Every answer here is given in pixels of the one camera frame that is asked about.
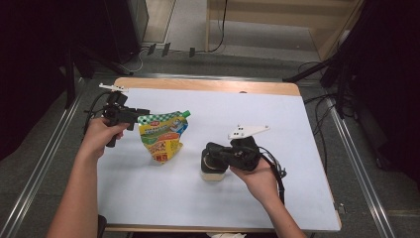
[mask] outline food pouch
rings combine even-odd
[[[154,160],[165,163],[182,147],[179,139],[188,127],[189,111],[139,116],[140,137]]]

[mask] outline hand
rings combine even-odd
[[[262,205],[265,205],[273,199],[279,199],[277,180],[268,162],[264,159],[260,159],[257,167],[251,172],[241,171],[234,167],[230,167],[230,169],[245,182],[250,193]]]
[[[129,123],[120,123],[108,127],[106,125],[108,122],[109,120],[103,117],[90,120],[79,153],[99,159],[104,154],[105,146],[111,141],[112,137],[117,135],[117,140],[121,139],[123,131],[130,126]]]

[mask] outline forearm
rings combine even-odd
[[[79,153],[48,237],[96,237],[97,216],[97,159]]]
[[[306,237],[278,197],[262,203],[278,237]]]

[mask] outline person's left arm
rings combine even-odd
[[[112,137],[121,138],[129,126],[107,127],[106,122],[91,120],[47,237],[97,237],[97,162]]]

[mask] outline person's left hand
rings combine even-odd
[[[99,159],[104,154],[105,146],[111,141],[112,137],[117,135],[117,140],[121,139],[123,131],[130,126],[129,123],[120,123],[108,127],[106,125],[108,122],[109,120],[103,117],[90,120],[79,149],[80,153]]]

